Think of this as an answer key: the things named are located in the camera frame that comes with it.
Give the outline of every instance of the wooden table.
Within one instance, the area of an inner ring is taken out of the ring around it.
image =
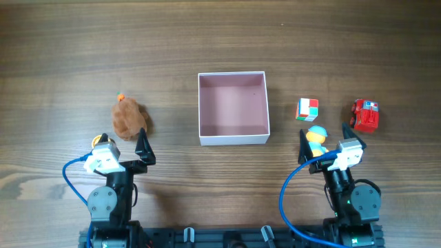
[[[0,247],[76,247],[90,215],[61,176],[103,132],[124,92],[148,108],[157,165],[136,176],[144,227],[283,226],[278,194],[297,166],[300,97],[320,101],[325,145],[342,138],[358,98],[380,127],[354,178],[382,189],[388,247],[441,243],[441,5],[424,1],[100,3],[0,7]],[[201,147],[199,72],[264,70],[266,145]],[[87,197],[104,178],[68,170]],[[293,223],[333,216],[322,175],[301,172]]]

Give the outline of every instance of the brown plush toy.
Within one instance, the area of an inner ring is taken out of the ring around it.
[[[123,94],[118,95],[118,103],[112,107],[113,128],[116,135],[124,141],[135,138],[141,128],[147,131],[146,120],[149,116],[139,109],[135,99],[125,98]]]

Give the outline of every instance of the red toy car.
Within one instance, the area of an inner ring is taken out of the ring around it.
[[[379,111],[378,103],[357,99],[352,105],[352,112],[355,115],[351,118],[350,126],[361,132],[373,132],[378,127]]]

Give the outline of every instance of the white box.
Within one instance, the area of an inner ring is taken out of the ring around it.
[[[199,73],[198,83],[201,145],[267,142],[265,72]]]

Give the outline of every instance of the colorful cube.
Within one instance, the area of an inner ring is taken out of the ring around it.
[[[318,100],[300,99],[297,104],[296,119],[300,121],[313,121],[318,115]]]

